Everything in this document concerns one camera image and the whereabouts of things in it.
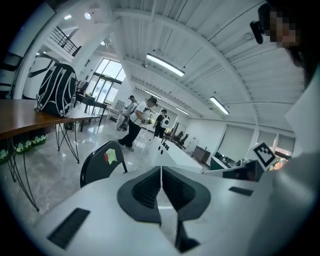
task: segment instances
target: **sticker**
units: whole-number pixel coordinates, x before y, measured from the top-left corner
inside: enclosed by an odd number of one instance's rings
[[[257,156],[257,160],[259,161],[262,168],[266,171],[276,160],[276,156],[271,151],[271,149],[262,142],[253,148],[254,154]]]
[[[109,148],[105,153],[104,153],[104,159],[106,162],[111,165],[113,161],[117,162],[117,157],[116,157],[116,151],[113,148]]]

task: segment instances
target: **black pants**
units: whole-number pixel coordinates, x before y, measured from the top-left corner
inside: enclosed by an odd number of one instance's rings
[[[164,137],[165,128],[159,127],[154,129],[154,136],[153,137],[160,137],[161,139]]]
[[[129,133],[125,137],[123,137],[122,139],[119,139],[119,143],[121,145],[126,145],[127,147],[131,148],[132,143],[134,142],[134,140],[138,136],[140,130],[141,130],[141,127],[139,125],[133,123],[129,119]]]

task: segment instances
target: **man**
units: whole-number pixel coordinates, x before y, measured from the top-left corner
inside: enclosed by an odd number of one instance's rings
[[[118,140],[120,145],[125,145],[125,147],[131,151],[135,150],[134,148],[132,148],[132,143],[138,136],[141,130],[141,125],[148,122],[148,118],[150,116],[150,108],[152,108],[156,104],[157,99],[155,97],[150,97],[147,102],[140,102],[136,106],[134,112],[130,115],[129,118],[129,133],[122,139]]]
[[[129,104],[128,106],[125,107],[126,111],[123,114],[123,121],[119,122],[119,124],[117,125],[116,129],[118,131],[121,131],[121,129],[123,131],[126,131],[128,129],[128,121],[129,121],[129,117],[132,114],[132,112],[134,111],[134,109],[136,108],[137,101],[135,99],[135,97],[133,95],[131,95],[129,97],[129,99],[131,100],[131,104]]]
[[[164,133],[166,128],[162,127],[162,121],[167,117],[167,111],[165,109],[161,110],[161,114],[157,117],[156,121],[154,122],[153,129],[154,129],[154,136],[153,137],[160,137],[161,139],[164,137]]]

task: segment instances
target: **fluorescent light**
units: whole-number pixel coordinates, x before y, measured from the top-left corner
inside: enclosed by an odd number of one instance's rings
[[[164,61],[163,59],[160,59],[156,56],[151,55],[150,53],[148,53],[146,55],[146,58],[152,62],[155,62],[163,67],[165,67],[166,69],[176,73],[178,76],[183,77],[185,72],[183,72],[182,70],[176,68],[175,66],[171,65],[170,63]]]
[[[183,111],[182,109],[178,108],[177,106],[176,106],[175,108],[176,108],[177,110],[180,110],[181,112],[183,112],[183,113],[185,113],[186,115],[188,115],[188,116],[189,116],[189,113],[187,113],[187,112]]]
[[[88,12],[86,12],[86,13],[84,14],[84,17],[85,17],[87,20],[90,20],[90,19],[91,19],[91,14],[88,13]]]
[[[215,98],[211,97],[210,100],[226,115],[229,115],[229,111],[225,109],[224,106],[221,105],[221,103]]]
[[[148,90],[144,90],[147,94],[150,94],[150,95],[152,95],[152,96],[154,96],[154,97],[156,97],[156,98],[158,98],[158,99],[161,99],[161,97],[159,97],[158,95],[155,95],[154,93],[152,93],[152,92],[150,92],[150,91],[148,91]]]

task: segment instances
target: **marble floor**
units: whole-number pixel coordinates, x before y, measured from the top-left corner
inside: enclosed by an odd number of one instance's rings
[[[48,133],[47,141],[43,145],[31,148],[25,153],[29,184],[39,212],[28,201],[18,182],[13,182],[8,164],[0,165],[1,188],[17,218],[25,225],[32,227],[43,214],[77,192],[80,189],[81,168],[87,156],[107,141],[117,141],[126,135],[123,131],[115,130],[115,125],[115,122],[103,119],[98,127],[98,122],[92,120],[90,124],[87,123],[84,126],[83,132],[80,132],[79,124],[76,125],[79,164],[65,141],[58,151],[54,128]],[[150,170],[151,163],[148,157],[150,144],[147,141],[152,137],[152,132],[141,129],[134,141],[135,151],[132,152],[123,147],[128,172]],[[69,138],[75,146],[74,132],[69,133]],[[17,156],[16,163],[23,179],[25,175],[22,155]],[[123,166],[120,164],[111,177],[121,175],[123,172]],[[161,230],[174,243],[177,214],[163,190],[159,192],[157,202],[162,218]]]

